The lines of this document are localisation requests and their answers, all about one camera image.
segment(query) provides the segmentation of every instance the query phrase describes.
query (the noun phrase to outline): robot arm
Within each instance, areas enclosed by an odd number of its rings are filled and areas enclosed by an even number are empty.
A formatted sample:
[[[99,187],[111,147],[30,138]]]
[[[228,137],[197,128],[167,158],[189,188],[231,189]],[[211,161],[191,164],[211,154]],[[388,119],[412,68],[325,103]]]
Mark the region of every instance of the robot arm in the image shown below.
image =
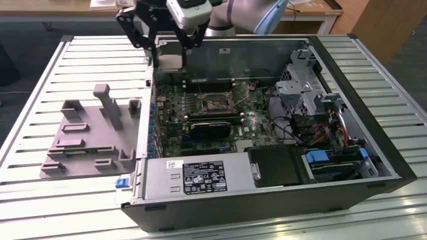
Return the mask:
[[[229,32],[233,25],[256,34],[269,34],[285,6],[287,0],[136,0],[135,7],[119,11],[116,20],[133,47],[149,52],[155,68],[159,66],[157,32],[173,31],[181,45],[184,67],[187,50],[201,46],[205,34],[221,36],[220,33]],[[135,16],[149,27],[148,36],[136,29]],[[185,30],[193,28],[192,35],[188,35]]]

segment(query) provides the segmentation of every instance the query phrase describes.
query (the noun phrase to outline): wooden cabinet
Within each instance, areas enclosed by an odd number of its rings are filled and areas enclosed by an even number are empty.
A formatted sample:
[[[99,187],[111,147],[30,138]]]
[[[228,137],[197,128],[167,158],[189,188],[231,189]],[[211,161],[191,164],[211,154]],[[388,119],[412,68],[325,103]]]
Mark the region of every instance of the wooden cabinet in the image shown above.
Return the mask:
[[[331,34],[356,34],[385,64],[427,14],[427,0],[335,0],[343,8]]]

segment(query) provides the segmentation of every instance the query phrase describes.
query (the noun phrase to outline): green circuit board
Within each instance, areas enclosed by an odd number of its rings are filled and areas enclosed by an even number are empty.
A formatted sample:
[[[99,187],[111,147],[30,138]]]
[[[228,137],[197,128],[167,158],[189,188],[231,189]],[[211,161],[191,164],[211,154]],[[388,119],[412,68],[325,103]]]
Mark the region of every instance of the green circuit board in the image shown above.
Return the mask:
[[[252,140],[255,146],[277,144],[277,136],[275,130],[271,128],[271,122],[267,117],[265,105],[265,91],[264,87],[248,88],[247,82],[237,82],[231,91],[228,100],[232,100],[233,108],[225,109],[220,107],[223,102],[213,100],[208,108],[215,108],[216,111],[229,111],[239,114],[239,124],[231,125],[231,133],[227,138],[215,140],[192,140],[185,131],[184,116],[207,115],[207,105],[204,105],[201,98],[223,97],[228,94],[221,93],[185,93],[181,86],[161,85],[156,88],[156,96],[161,98],[160,122],[165,128],[165,140],[163,142],[163,156],[180,157],[184,152],[221,149],[221,153],[237,152],[235,142],[239,140]]]

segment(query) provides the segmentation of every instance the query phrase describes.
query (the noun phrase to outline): barcode sticker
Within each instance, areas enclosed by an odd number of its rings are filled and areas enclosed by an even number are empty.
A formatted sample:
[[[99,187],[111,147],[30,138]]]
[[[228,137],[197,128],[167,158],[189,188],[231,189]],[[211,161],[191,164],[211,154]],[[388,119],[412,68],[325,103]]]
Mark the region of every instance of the barcode sticker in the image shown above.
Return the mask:
[[[165,168],[167,169],[181,169],[184,164],[184,160],[171,160],[165,161]]]

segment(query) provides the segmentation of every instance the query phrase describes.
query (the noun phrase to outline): cable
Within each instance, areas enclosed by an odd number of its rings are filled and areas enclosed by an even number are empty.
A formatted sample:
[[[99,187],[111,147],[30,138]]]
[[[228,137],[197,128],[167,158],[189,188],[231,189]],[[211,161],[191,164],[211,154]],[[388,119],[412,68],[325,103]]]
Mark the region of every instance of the cable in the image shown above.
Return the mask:
[[[315,127],[315,129],[313,129],[313,135],[316,136],[317,135],[317,130],[319,130],[319,128],[323,126],[323,123],[320,123],[316,127]]]
[[[341,129],[340,127],[337,128],[337,130],[340,130],[340,132],[341,132],[341,135],[344,137],[344,144],[348,147],[348,136],[347,136],[348,134],[347,134],[345,130]]]
[[[284,120],[291,120],[291,118],[288,116],[275,116],[272,121],[275,121],[276,119],[284,119]]]
[[[341,114],[341,110],[339,110],[337,112],[337,117],[339,117],[339,120],[340,120],[340,124],[341,124],[341,128],[345,132],[345,135],[347,135],[347,139],[351,139],[349,135],[348,135],[348,132],[347,132],[347,127],[345,127],[345,122],[344,122],[344,117],[343,117],[343,114]]]
[[[248,78],[249,78],[249,79],[253,79],[253,73],[256,73],[256,72],[259,72],[259,71],[267,72],[267,73],[269,74],[269,76],[271,76],[272,78],[275,78],[275,75],[272,74],[272,72],[268,71],[265,68],[259,68],[259,69],[253,70],[253,72],[251,73],[251,75],[248,76]]]
[[[301,12],[300,10],[295,10],[295,5],[293,5],[293,3],[291,3],[289,1],[288,1],[288,3],[292,5],[292,11],[293,11],[293,21],[292,21],[292,26],[291,26],[291,34],[293,33],[293,26],[295,26],[295,22],[296,22],[296,12]]]
[[[309,143],[309,145],[315,145],[316,143],[320,143],[325,139],[328,139],[328,135],[323,134],[316,140],[313,140],[313,142]]]
[[[269,100],[271,100],[271,98],[272,98],[272,93],[273,93],[273,89],[275,89],[275,87],[272,86],[271,88],[269,88],[269,93],[268,93],[268,95],[267,95],[267,117],[268,117],[268,120],[271,121],[271,123],[275,125],[275,127],[277,128],[277,129],[280,129],[284,133],[287,133],[291,137],[292,137],[292,139],[295,140],[295,142],[299,144],[299,145],[301,145],[301,146],[309,146],[309,145],[307,145],[300,139],[299,139],[299,137],[293,134],[293,133],[291,133],[288,130],[285,130],[283,127],[280,127],[279,125],[277,125],[277,123],[272,120],[272,116],[271,116],[271,114],[269,114]]]
[[[293,140],[293,138],[287,138],[285,132],[283,131],[283,141],[281,141],[283,144],[284,144],[285,140]]]
[[[30,94],[32,91],[6,91],[6,92],[0,92],[0,94]]]

